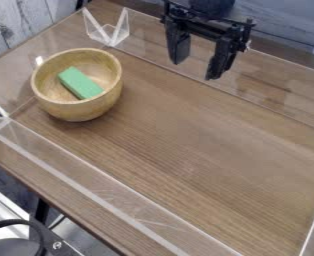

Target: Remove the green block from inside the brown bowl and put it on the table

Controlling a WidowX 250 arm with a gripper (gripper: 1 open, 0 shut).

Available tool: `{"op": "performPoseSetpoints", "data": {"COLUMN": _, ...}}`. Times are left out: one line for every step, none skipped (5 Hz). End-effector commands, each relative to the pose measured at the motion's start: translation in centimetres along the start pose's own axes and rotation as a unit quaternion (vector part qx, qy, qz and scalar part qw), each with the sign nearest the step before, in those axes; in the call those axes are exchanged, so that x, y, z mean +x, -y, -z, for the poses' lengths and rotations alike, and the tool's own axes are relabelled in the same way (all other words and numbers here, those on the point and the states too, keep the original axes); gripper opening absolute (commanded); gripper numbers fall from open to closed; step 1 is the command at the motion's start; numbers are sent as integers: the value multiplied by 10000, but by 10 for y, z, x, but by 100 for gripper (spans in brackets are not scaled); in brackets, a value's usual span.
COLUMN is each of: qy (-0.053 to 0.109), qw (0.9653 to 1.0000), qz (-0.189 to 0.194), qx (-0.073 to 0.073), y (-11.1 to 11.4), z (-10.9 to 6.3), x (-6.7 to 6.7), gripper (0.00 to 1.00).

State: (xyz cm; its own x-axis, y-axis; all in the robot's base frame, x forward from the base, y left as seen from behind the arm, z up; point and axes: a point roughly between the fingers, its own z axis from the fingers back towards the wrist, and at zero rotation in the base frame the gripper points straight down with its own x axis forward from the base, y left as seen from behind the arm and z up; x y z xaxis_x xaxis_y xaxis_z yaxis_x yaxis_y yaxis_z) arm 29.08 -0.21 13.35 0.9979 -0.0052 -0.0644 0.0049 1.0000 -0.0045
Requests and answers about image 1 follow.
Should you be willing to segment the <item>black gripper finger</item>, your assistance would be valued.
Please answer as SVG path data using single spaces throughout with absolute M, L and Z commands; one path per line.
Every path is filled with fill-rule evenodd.
M 217 80 L 231 68 L 237 56 L 237 47 L 230 37 L 222 37 L 217 42 L 215 54 L 210 60 L 206 79 Z
M 175 65 L 181 64 L 190 55 L 191 35 L 183 23 L 166 21 L 166 36 L 169 55 Z

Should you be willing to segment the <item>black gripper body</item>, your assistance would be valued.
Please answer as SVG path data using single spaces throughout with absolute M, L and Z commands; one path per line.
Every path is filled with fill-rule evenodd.
M 245 52 L 250 48 L 253 18 L 233 14 L 237 0 L 163 0 L 165 13 L 162 23 L 171 20 L 183 23 L 190 35 L 195 34 L 210 41 L 230 37 L 237 49 Z

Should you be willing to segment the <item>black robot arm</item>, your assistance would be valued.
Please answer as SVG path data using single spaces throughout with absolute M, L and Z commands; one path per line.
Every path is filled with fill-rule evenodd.
M 251 31 L 257 26 L 253 18 L 230 18 L 235 0 L 189 0 L 189 5 L 165 1 L 161 22 L 166 28 L 169 56 L 179 65 L 191 53 L 191 35 L 215 42 L 206 79 L 217 80 L 233 67 L 239 52 L 251 44 Z

